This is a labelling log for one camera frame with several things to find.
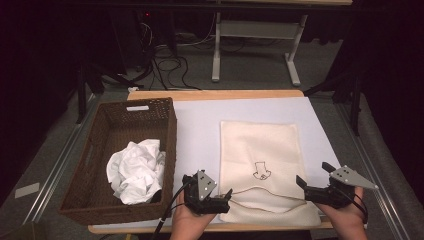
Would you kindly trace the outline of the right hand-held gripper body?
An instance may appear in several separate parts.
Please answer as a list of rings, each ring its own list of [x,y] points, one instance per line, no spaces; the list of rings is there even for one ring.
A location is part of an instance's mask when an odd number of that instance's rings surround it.
[[[370,190],[379,189],[377,184],[366,179],[347,165],[336,168],[334,172],[328,174],[329,184],[326,187],[319,188],[307,185],[307,189],[304,190],[306,201],[339,209],[350,205],[354,201],[356,187]]]

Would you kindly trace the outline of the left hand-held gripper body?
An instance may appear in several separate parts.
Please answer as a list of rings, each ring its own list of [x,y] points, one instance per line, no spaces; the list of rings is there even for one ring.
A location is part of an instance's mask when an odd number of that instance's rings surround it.
[[[193,176],[183,176],[184,203],[194,214],[220,214],[230,210],[229,201],[219,202],[218,196],[212,197],[217,182],[204,170]]]

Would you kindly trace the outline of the cream cloth laundry bag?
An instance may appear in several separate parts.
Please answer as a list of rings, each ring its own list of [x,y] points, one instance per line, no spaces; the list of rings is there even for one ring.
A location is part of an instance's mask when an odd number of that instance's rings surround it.
[[[223,121],[219,191],[232,192],[228,223],[313,227],[318,209],[296,178],[306,176],[294,124]]]

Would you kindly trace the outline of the white garment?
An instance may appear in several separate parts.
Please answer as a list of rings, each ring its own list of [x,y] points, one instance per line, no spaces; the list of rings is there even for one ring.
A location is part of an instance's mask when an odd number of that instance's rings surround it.
[[[106,166],[113,195],[125,205],[150,203],[163,187],[166,153],[158,139],[130,141]]]

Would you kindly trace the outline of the brown woven basket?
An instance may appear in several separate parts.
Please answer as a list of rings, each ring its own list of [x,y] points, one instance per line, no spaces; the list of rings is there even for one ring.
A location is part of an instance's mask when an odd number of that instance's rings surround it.
[[[162,190],[150,203],[126,205],[113,195],[106,167],[129,142],[158,139],[166,154]],[[155,220],[173,197],[177,119],[170,98],[102,103],[98,106],[81,158],[59,213],[81,225]]]

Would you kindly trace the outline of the person's right hand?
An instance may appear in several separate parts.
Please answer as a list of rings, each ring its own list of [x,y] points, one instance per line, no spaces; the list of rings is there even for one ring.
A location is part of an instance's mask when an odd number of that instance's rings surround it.
[[[353,203],[339,209],[324,204],[317,204],[317,207],[330,219],[336,230],[353,230],[363,227],[364,214]]]

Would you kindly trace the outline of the person's left hand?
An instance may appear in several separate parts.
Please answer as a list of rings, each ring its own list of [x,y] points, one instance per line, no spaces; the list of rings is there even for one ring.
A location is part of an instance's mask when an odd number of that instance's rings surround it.
[[[216,217],[215,214],[196,215],[189,208],[183,206],[184,193],[177,197],[178,207],[172,218],[171,235],[199,236],[203,234],[209,223]]]

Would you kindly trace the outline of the black metal stand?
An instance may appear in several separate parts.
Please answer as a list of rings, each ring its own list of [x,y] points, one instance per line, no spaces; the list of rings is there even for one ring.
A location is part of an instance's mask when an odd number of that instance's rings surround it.
[[[118,73],[114,73],[105,67],[95,63],[81,63],[77,69],[77,93],[78,93],[78,118],[76,123],[81,124],[87,114],[87,97],[86,86],[89,86],[94,94],[102,94],[104,87],[100,80],[96,80],[93,74],[107,77],[117,81],[121,85],[127,87],[143,88],[142,84],[138,84],[138,79],[128,80]]]
[[[334,103],[349,103],[349,124],[356,136],[359,135],[358,118],[361,96],[361,77],[353,73],[342,73],[329,80],[311,87],[303,92],[305,96],[311,96],[321,91],[333,91],[332,101]]]

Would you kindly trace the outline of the black computer tower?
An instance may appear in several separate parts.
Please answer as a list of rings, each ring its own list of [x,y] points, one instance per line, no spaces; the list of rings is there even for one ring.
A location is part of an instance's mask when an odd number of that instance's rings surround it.
[[[145,69],[156,48],[177,54],[174,15],[168,11],[118,9],[109,12],[126,70]]]

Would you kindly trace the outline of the white floor tape strip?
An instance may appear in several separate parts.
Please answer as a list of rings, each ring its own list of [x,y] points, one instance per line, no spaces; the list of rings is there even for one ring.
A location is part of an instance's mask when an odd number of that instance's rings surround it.
[[[15,198],[21,198],[33,193],[38,192],[40,189],[40,183],[33,183],[15,190]]]

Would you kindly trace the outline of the aluminium floor rail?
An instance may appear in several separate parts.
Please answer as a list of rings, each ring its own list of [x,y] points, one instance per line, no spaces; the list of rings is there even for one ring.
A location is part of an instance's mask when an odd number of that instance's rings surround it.
[[[376,165],[378,158],[372,157],[367,152],[366,145],[362,141],[363,135],[356,133],[350,125],[348,108],[340,104],[335,104],[335,108],[359,154],[358,164],[360,165],[361,172],[378,186],[377,190],[371,190],[369,197],[376,202],[376,209],[382,214],[380,219],[384,220],[388,226],[387,233],[390,233],[394,240],[410,240],[410,236],[401,221],[395,202],[389,195],[388,185],[383,182],[383,178],[379,175],[380,168]]]
[[[91,94],[90,97],[87,100],[87,115],[81,120],[80,123],[77,123],[69,137],[67,138],[58,158],[55,161],[55,164],[51,171],[49,172],[49,175],[42,185],[31,209],[29,210],[28,214],[26,215],[26,218],[24,219],[23,223],[28,222],[38,222],[48,205],[58,183],[60,182],[63,173],[70,161],[70,154],[72,149],[74,148],[82,129],[84,128],[84,125],[87,122],[88,115],[90,112],[94,109],[94,107],[98,104],[99,97],[95,94]]]

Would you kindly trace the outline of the white metal desk frame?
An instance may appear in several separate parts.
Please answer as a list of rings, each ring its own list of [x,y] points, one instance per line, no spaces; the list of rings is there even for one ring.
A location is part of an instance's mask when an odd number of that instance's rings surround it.
[[[284,58],[292,85],[299,87],[301,85],[301,82],[294,63],[294,58],[298,46],[300,44],[300,40],[303,35],[307,19],[307,15],[302,15],[300,19],[294,23],[222,20],[221,14],[217,13],[215,23],[215,45],[211,80],[213,82],[220,81],[220,45],[222,37],[291,40],[291,51],[285,53]]]

